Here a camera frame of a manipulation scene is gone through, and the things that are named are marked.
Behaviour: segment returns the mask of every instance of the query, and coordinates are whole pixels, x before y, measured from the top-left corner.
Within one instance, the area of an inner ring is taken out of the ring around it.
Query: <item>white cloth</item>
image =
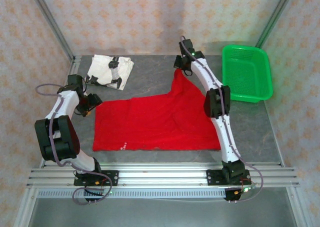
[[[95,54],[85,79],[86,82],[90,83],[97,78],[96,82],[99,85],[123,91],[134,63],[128,57],[119,57],[117,68],[110,68],[109,63],[113,60],[111,56]]]

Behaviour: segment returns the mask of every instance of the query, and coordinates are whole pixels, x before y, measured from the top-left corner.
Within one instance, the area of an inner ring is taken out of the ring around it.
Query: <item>green basket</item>
[[[222,50],[222,82],[231,100],[257,103],[273,94],[267,53],[256,47],[227,45]]]

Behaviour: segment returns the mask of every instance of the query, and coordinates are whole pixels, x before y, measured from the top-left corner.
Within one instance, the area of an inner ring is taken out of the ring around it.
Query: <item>wall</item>
[[[320,0],[290,0],[264,49],[274,95],[266,102],[284,161],[296,166],[320,223]]]
[[[34,0],[0,0],[1,227],[13,225],[30,170],[41,160],[34,123],[56,101],[34,88],[63,84],[69,66]]]
[[[176,55],[180,35],[205,54],[255,45],[279,0],[45,0],[76,55]]]

